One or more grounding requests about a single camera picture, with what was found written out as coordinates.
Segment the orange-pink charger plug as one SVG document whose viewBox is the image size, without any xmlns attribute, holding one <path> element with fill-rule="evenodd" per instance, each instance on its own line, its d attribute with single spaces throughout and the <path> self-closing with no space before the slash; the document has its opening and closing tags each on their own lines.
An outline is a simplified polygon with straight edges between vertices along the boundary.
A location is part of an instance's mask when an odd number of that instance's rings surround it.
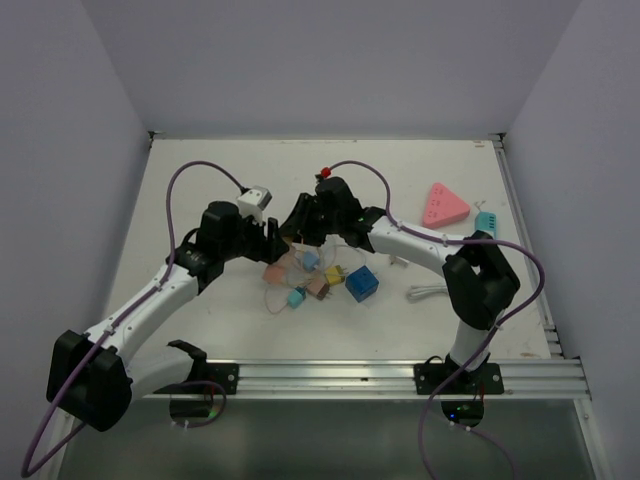
<svg viewBox="0 0 640 480">
<path fill-rule="evenodd" d="M 286 283 L 287 270 L 279 265 L 269 265 L 265 268 L 262 279 L 269 285 L 282 285 Z"/>
</svg>

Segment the light blue charger plug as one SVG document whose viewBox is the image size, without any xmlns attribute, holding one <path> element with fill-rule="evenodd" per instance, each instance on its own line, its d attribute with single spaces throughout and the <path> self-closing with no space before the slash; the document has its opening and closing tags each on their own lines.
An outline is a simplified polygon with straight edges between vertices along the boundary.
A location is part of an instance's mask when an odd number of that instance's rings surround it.
<svg viewBox="0 0 640 480">
<path fill-rule="evenodd" d="M 305 251 L 302 255 L 302 267 L 305 272 L 311 273 L 318 269 L 320 257 L 311 251 Z"/>
</svg>

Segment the yellow usb charger plug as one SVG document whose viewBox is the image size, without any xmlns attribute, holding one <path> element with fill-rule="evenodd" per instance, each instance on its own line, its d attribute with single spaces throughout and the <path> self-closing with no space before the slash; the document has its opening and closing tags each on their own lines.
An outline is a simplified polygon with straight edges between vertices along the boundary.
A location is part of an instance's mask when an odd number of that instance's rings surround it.
<svg viewBox="0 0 640 480">
<path fill-rule="evenodd" d="M 347 273 L 340 265 L 334 265 L 329 267 L 324 272 L 327 284 L 330 287 L 342 284 L 346 280 Z"/>
</svg>

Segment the teal usb charger plug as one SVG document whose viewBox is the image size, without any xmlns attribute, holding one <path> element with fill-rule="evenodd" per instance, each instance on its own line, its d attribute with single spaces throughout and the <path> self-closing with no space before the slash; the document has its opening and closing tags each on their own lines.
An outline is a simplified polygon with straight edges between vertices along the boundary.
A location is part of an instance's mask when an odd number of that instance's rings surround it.
<svg viewBox="0 0 640 480">
<path fill-rule="evenodd" d="M 291 309 L 297 309 L 306 299 L 306 289 L 294 288 L 287 296 L 287 304 Z"/>
</svg>

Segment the beige usb charger plug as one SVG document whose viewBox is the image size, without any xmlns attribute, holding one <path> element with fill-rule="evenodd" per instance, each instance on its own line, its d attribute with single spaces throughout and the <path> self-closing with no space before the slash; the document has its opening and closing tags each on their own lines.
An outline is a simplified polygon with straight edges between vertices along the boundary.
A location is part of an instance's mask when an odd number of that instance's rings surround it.
<svg viewBox="0 0 640 480">
<path fill-rule="evenodd" d="M 307 293 L 319 301 L 330 294 L 330 289 L 331 286 L 325 277 L 317 277 L 306 286 Z"/>
</svg>

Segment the blue cube socket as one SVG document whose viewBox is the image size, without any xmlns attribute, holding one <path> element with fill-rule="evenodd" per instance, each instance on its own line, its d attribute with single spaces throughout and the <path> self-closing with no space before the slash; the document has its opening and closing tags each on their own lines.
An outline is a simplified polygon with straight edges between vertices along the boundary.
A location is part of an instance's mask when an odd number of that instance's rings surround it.
<svg viewBox="0 0 640 480">
<path fill-rule="evenodd" d="M 345 287 L 361 303 L 377 291 L 379 280 L 367 266 L 362 266 L 346 277 Z"/>
</svg>

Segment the pink triangular power strip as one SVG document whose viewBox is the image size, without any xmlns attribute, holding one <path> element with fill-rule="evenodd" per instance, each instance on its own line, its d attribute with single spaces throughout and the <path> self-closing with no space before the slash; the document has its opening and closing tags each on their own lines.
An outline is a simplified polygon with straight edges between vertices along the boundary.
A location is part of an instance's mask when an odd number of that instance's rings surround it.
<svg viewBox="0 0 640 480">
<path fill-rule="evenodd" d="M 444 184 L 436 182 L 427 196 L 422 225 L 438 229 L 465 220 L 470 206 Z"/>
</svg>

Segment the teal power strip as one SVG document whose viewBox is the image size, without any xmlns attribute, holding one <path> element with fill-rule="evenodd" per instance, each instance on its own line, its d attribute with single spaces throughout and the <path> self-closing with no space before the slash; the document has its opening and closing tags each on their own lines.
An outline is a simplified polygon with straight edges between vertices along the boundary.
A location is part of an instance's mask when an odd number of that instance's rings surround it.
<svg viewBox="0 0 640 480">
<path fill-rule="evenodd" d="M 479 211 L 474 219 L 476 230 L 489 234 L 492 238 L 497 237 L 498 222 L 497 216 L 488 211 Z"/>
</svg>

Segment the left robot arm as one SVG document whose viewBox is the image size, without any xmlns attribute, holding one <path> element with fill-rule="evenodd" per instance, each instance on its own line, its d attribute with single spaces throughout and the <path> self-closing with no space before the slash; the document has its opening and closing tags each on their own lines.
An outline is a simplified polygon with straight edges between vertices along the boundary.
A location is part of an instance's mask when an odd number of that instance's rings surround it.
<svg viewBox="0 0 640 480">
<path fill-rule="evenodd" d="M 104 432 L 135 399 L 157 389 L 214 391 L 206 353 L 185 341 L 169 343 L 178 358 L 156 371 L 136 373 L 132 360 L 166 320 L 222 275 L 227 262 L 273 264 L 288 252 L 277 220 L 262 217 L 266 205 L 247 195 L 210 203 L 145 291 L 86 332 L 63 333 L 54 344 L 46 389 L 51 406 Z"/>
</svg>

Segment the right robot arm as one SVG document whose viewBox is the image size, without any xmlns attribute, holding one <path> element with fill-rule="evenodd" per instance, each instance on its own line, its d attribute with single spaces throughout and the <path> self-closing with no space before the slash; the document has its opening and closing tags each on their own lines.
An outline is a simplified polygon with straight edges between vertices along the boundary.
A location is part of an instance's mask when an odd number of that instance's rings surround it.
<svg viewBox="0 0 640 480">
<path fill-rule="evenodd" d="M 520 289 L 519 278 L 487 234 L 442 240 L 415 225 L 401 226 L 382 208 L 363 207 L 340 177 L 321 181 L 313 195 L 300 194 L 280 234 L 311 246 L 337 235 L 351 247 L 400 257 L 442 276 L 459 318 L 445 379 L 461 393 L 480 382 L 489 333 Z"/>
</svg>

